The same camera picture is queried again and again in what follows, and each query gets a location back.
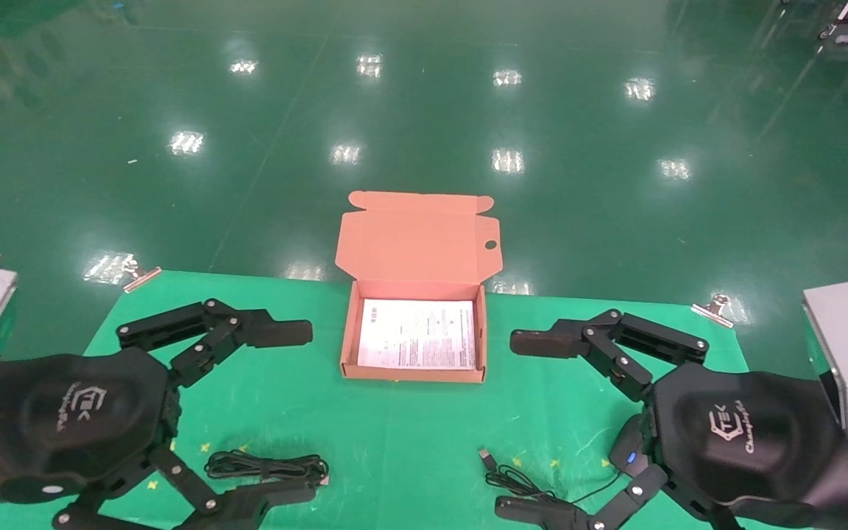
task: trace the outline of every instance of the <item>usb connector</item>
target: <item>usb connector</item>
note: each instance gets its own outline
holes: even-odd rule
[[[497,463],[495,463],[494,457],[490,455],[488,450],[480,450],[480,460],[484,461],[484,466],[486,466],[488,472],[495,472],[495,469],[497,469]]]

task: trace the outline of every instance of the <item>orange box lid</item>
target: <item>orange box lid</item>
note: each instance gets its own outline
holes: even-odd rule
[[[502,270],[499,221],[485,195],[353,191],[336,265],[357,281],[481,284]]]

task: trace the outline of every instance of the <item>white paper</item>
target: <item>white paper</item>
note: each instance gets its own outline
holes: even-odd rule
[[[359,366],[473,370],[473,302],[364,301]]]

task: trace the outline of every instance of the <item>open cardboard box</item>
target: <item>open cardboard box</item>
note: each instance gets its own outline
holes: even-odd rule
[[[502,270],[499,221],[478,215],[492,197],[353,191],[362,211],[342,216],[336,265],[356,281],[349,297],[340,364],[346,377],[481,383],[486,376],[486,292]],[[364,300],[472,300],[474,370],[359,366]]]

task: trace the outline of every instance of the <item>green tablecloth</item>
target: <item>green tablecloth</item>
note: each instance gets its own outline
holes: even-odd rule
[[[330,485],[312,503],[270,511],[264,523],[270,528],[528,530],[495,516],[494,499],[504,491],[485,485],[477,456],[481,447],[563,497],[603,486],[615,473],[604,457],[638,406],[582,360],[509,352],[509,332],[515,328],[546,329],[558,318],[586,319],[619,308],[703,336],[710,343],[711,369],[746,370],[734,332],[687,306],[493,294],[487,296],[484,384],[347,380],[339,373],[339,350],[348,285],[194,272],[164,272],[122,296],[85,354],[116,352],[114,330],[122,322],[209,297],[235,308],[268,308],[276,319],[313,322],[310,345],[242,349],[182,393],[175,452],[199,473],[211,452],[239,447],[256,456],[320,453],[329,461]],[[168,360],[182,347],[156,355]],[[638,358],[655,375],[669,369]],[[218,491],[237,484],[208,482]],[[598,510],[621,487],[586,500],[583,509]],[[67,503],[3,504],[0,529],[50,528],[51,517]],[[189,512],[188,503],[158,474],[103,510],[167,529]],[[660,494],[625,528],[688,530],[707,524]]]

